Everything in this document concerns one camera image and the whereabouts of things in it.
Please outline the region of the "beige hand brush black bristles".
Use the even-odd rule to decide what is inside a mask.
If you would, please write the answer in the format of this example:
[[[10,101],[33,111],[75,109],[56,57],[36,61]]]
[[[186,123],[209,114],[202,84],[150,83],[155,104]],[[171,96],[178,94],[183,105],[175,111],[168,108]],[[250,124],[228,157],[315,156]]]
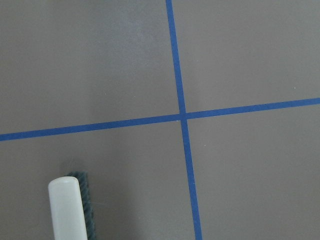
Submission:
[[[96,240],[88,174],[72,171],[48,184],[55,240]]]

